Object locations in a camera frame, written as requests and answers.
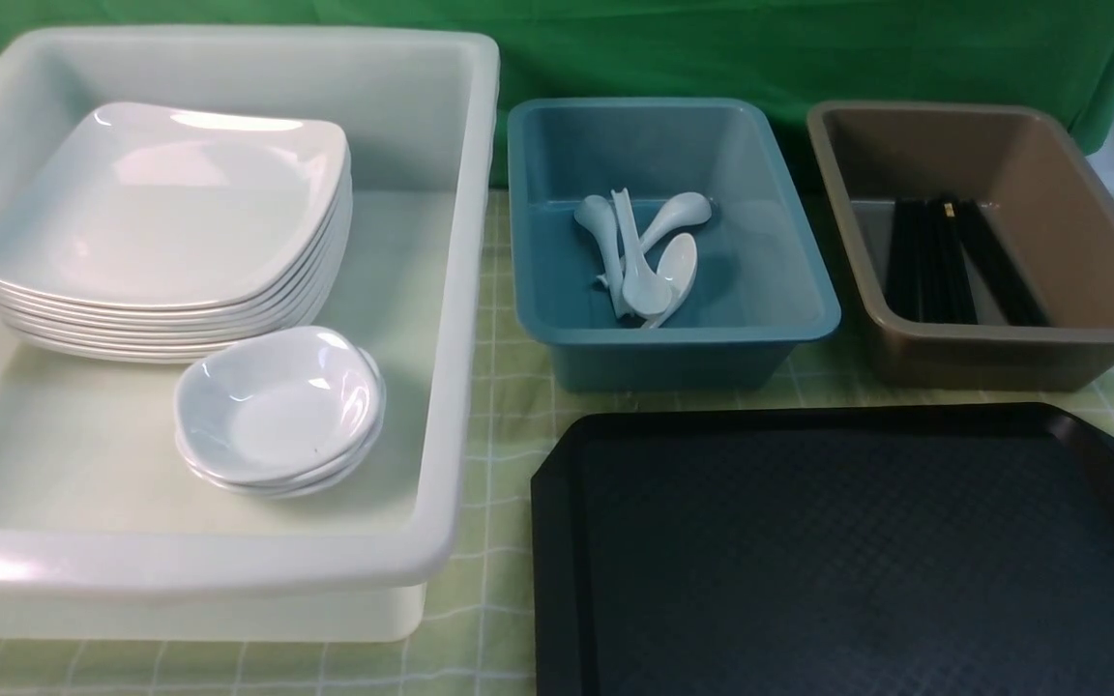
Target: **green checkered tablecloth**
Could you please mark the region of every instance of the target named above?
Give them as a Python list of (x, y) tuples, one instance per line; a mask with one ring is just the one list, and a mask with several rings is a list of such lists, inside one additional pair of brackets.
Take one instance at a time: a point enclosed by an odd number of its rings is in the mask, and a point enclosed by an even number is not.
[(410, 639), (385, 645), (0, 641), (0, 696), (534, 693), (527, 484), (557, 435), (587, 413), (1043, 400), (1114, 433), (1114, 370), (1077, 393), (898, 391), (867, 370), (852, 320), (834, 339), (793, 352), (759, 392), (571, 395), (554, 388), (545, 350), (515, 320), (505, 194), (492, 194), (482, 274), (458, 546), (450, 565), (429, 584), (423, 625)]

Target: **plastic spoon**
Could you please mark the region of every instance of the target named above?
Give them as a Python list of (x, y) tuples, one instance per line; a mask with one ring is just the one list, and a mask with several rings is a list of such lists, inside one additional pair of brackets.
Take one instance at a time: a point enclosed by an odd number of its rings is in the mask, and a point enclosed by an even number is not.
[(623, 188), (614, 190), (613, 206), (618, 212), (618, 227), (622, 231), (622, 246), (625, 249), (626, 273), (622, 281), (622, 300), (627, 307), (644, 320), (658, 317), (668, 308), (673, 291), (668, 282), (656, 275), (642, 257), (638, 226), (635, 225), (631, 193)]
[(694, 237), (691, 237), (688, 232), (678, 234), (668, 243), (668, 246), (664, 247), (664, 253), (659, 256), (659, 264), (656, 265), (656, 274), (668, 282), (673, 291), (673, 298), (668, 302), (668, 308), (664, 310), (664, 314), (647, 320), (642, 329), (656, 329), (673, 316), (673, 312), (676, 312), (677, 307), (681, 307), (686, 297), (691, 295), (694, 275), (698, 272), (698, 267), (700, 251), (694, 245)]
[[(651, 225), (647, 225), (647, 232), (642, 234), (642, 252), (651, 252), (651, 247), (662, 241), (664, 235), (677, 228), (705, 224), (709, 219), (712, 219), (712, 202), (707, 200), (706, 195), (695, 194), (693, 190), (673, 195), (659, 207)], [(602, 287), (607, 287), (605, 275), (596, 276), (596, 281)]]
[(622, 303), (622, 261), (618, 257), (618, 219), (613, 213), (613, 206), (604, 195), (588, 195), (575, 209), (575, 222), (583, 225), (596, 246), (600, 247), (600, 259), (605, 262), (605, 274), (609, 282), (609, 298), (613, 300), (613, 311), (618, 318), (625, 316), (627, 310)]

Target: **white plastic bin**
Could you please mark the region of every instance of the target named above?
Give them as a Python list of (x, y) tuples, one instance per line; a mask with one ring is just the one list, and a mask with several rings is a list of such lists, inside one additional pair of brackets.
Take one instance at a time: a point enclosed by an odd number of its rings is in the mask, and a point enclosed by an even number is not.
[(482, 36), (344, 27), (63, 28), (3, 52), (0, 208), (107, 101), (344, 127), (355, 217), (317, 322), (374, 354), (390, 406), (344, 484), (235, 497), (173, 449), (179, 370), (23, 347), (0, 326), (0, 637), (414, 630), (455, 538), (498, 65)]

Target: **teal plastic bin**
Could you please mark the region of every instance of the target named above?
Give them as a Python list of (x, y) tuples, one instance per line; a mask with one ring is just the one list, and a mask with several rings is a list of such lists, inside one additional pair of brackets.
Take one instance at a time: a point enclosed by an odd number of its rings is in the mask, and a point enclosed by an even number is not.
[[(631, 189), (638, 229), (698, 190), (693, 291), (656, 330), (619, 323), (585, 195)], [(556, 99), (509, 114), (509, 220), (518, 322), (570, 392), (758, 388), (840, 322), (827, 267), (765, 116), (730, 99)], [(666, 241), (651, 251), (655, 267)]]

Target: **plastic bin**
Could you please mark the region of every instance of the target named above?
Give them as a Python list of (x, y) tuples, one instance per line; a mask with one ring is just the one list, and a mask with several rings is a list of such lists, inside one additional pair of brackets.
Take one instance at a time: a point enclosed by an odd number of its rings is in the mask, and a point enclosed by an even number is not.
[[(808, 125), (886, 382), (1075, 391), (1114, 365), (1114, 200), (1054, 119), (1015, 106), (846, 101), (814, 107)], [(892, 202), (941, 194), (980, 203), (1052, 326), (1008, 326), (981, 286), (975, 326), (888, 307)]]
[[(628, 188), (638, 229), (666, 199), (698, 190), (712, 220), (694, 233), (700, 268), (657, 330), (622, 325), (592, 235), (589, 194)], [(729, 99), (558, 99), (509, 114), (509, 223), (518, 321), (571, 392), (755, 388), (795, 344), (840, 322), (827, 268), (776, 138)], [(664, 242), (649, 253), (653, 266)]]
[(0, 325), (0, 638), (397, 640), (456, 538), (498, 49), (358, 27), (58, 28), (0, 57), (0, 208), (116, 100), (328, 119), (355, 214), (317, 323), (377, 357), (355, 476), (260, 503), (174, 449), (182, 366), (89, 361)]

